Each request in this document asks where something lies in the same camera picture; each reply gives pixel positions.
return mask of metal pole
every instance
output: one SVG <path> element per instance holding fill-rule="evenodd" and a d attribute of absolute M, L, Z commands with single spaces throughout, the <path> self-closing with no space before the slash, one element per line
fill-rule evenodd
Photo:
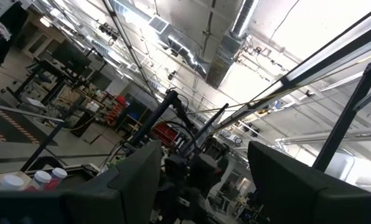
<path fill-rule="evenodd" d="M 215 115 L 213 115 L 206 124 L 195 134 L 194 139 L 197 141 L 201 135 L 206 132 L 206 130 L 212 125 L 212 123 L 224 112 L 224 110 L 228 107 L 228 103 L 226 103 Z M 181 154 L 183 156 L 188 156 L 194 149 L 190 148 L 193 145 L 192 139 L 188 141 L 183 148 L 181 149 Z"/>
<path fill-rule="evenodd" d="M 140 130 L 130 139 L 129 143 L 132 146 L 137 146 L 138 142 L 148 133 L 154 126 L 156 121 L 162 116 L 165 110 L 177 99 L 179 94 L 176 91 L 170 91 L 164 101 L 154 110 L 149 119 L 141 126 Z"/>
<path fill-rule="evenodd" d="M 24 166 L 22 166 L 21 171 L 25 172 L 29 169 L 29 167 L 34 163 L 36 158 L 42 153 L 42 151 L 46 148 L 46 146 L 53 140 L 55 135 L 61 130 L 65 123 L 59 123 L 56 128 L 44 139 L 44 141 L 39 145 L 36 151 L 31 155 L 31 157 L 26 161 Z"/>
<path fill-rule="evenodd" d="M 313 168 L 324 172 L 332 157 L 334 156 L 336 150 L 338 149 L 340 143 L 342 142 L 350 124 L 353 122 L 357 111 L 354 107 L 360 100 L 362 100 L 371 88 L 371 63 L 367 65 L 363 73 L 363 77 L 359 81 L 359 84 L 355 88 L 353 95 L 350 97 L 349 102 L 347 102 L 342 114 L 339 116 L 334 129 L 329 134 L 327 141 L 322 147 L 316 161 L 312 165 Z"/>

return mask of ceiling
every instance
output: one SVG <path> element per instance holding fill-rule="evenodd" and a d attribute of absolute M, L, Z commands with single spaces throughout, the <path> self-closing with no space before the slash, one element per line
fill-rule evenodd
<path fill-rule="evenodd" d="M 52 3 L 53 0 L 40 1 Z M 202 56 L 208 62 L 212 61 L 224 32 L 232 25 L 242 3 L 241 0 L 129 1 L 149 16 L 155 14 L 161 16 L 192 39 L 195 42 L 194 46 L 199 50 L 202 50 L 204 46 L 209 14 L 212 13 L 210 34 Z M 111 27 L 116 28 L 116 26 L 103 1 L 55 0 L 55 2 L 61 7 L 66 7 L 68 15 L 73 14 L 77 17 L 74 18 L 77 19 L 76 22 L 83 25 L 83 28 L 80 30 L 78 28 L 78 31 L 83 32 L 84 35 L 89 34 L 108 46 L 110 38 L 102 34 L 97 27 L 105 22 Z M 162 48 L 154 34 L 141 29 L 137 21 L 129 21 L 122 16 L 119 16 L 119 19 L 147 78 L 158 83 L 163 90 L 177 87 L 177 91 L 188 98 L 189 106 L 198 111 L 219 108 L 225 103 L 235 105 L 251 100 L 369 11 L 371 11 L 371 0 L 365 2 L 357 0 L 260 0 L 249 24 L 251 35 L 247 38 L 245 49 L 228 71 L 218 90 L 208 86 L 201 76 L 183 62 L 181 56 L 175 57 L 169 49 Z M 124 60 L 132 63 L 128 49 L 121 39 L 118 39 L 112 47 Z M 251 54 L 252 49 L 257 47 L 263 49 L 262 53 Z M 273 64 L 271 60 L 280 64 L 282 68 Z M 341 72 L 313 84 L 312 87 L 321 89 L 362 71 L 365 66 L 366 63 L 361 64 L 353 71 Z M 124 71 L 123 73 L 129 75 L 135 82 L 146 86 L 139 74 Z M 173 71 L 177 74 L 173 80 L 168 80 L 167 75 Z M 349 83 L 347 86 L 325 92 L 328 99 L 320 100 L 322 96 L 314 95 L 305 100 L 308 102 L 320 100 L 319 102 L 289 108 L 264 118 L 257 119 L 256 116 L 251 116 L 247 120 L 253 120 L 253 125 L 261 129 L 261 134 L 266 139 L 263 142 L 267 144 L 268 141 L 272 145 L 275 145 L 275 139 L 285 136 L 327 132 L 332 129 L 354 87 L 355 84 Z M 292 97 L 300 98 L 307 90 L 303 88 L 301 91 L 294 91 Z M 292 98 L 286 96 L 281 99 L 281 105 L 292 101 Z M 233 113 L 235 109 L 237 107 L 225 112 L 222 119 Z M 371 105 L 361 113 L 365 126 L 354 122 L 354 128 L 366 128 L 367 124 L 371 125 Z M 209 117 L 213 114 L 206 113 L 205 115 Z M 256 140 L 240 128 L 233 129 L 233 132 L 244 138 L 244 142 L 249 139 Z M 305 158 L 311 160 L 311 156 L 317 154 L 321 146 L 320 144 L 304 145 L 303 151 L 308 152 Z M 371 142 L 347 143 L 345 147 L 352 148 L 356 156 L 371 160 Z M 297 155 L 295 152 L 300 151 L 300 146 L 290 146 L 288 149 L 290 154 Z"/>

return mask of floor mat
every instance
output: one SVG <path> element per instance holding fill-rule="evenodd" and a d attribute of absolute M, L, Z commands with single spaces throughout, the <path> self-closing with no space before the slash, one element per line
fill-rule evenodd
<path fill-rule="evenodd" d="M 12 108 L 0 98 L 0 106 Z M 39 144 L 47 135 L 26 117 L 19 113 L 0 110 L 0 140 L 6 142 L 23 142 Z M 58 146 L 55 141 L 50 146 Z"/>

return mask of computer monitor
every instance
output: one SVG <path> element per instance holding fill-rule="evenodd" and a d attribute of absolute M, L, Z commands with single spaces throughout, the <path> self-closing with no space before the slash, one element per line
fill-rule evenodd
<path fill-rule="evenodd" d="M 92 78 L 90 79 L 90 83 L 95 85 L 99 90 L 105 91 L 109 85 L 111 84 L 112 80 L 106 77 L 99 71 L 94 71 L 92 74 Z"/>
<path fill-rule="evenodd" d="M 92 62 L 68 40 L 64 40 L 54 50 L 52 56 L 78 75 L 81 75 L 85 68 Z"/>

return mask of electronic device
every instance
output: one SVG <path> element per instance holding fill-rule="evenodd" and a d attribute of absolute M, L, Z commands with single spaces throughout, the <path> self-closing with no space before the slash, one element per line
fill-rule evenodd
<path fill-rule="evenodd" d="M 92 74 L 92 78 L 90 79 L 90 83 L 95 85 L 99 90 L 105 91 L 109 85 L 111 84 L 112 80 L 106 77 L 99 71 L 94 71 Z"/>
<path fill-rule="evenodd" d="M 53 58 L 61 62 L 66 68 L 81 75 L 92 62 L 78 48 L 68 40 L 64 40 L 53 52 Z"/>
<path fill-rule="evenodd" d="M 370 192 L 256 141 L 248 160 L 270 223 L 371 223 Z"/>
<path fill-rule="evenodd" d="M 161 143 L 152 141 L 69 191 L 0 192 L 0 223 L 147 224 L 160 176 Z"/>

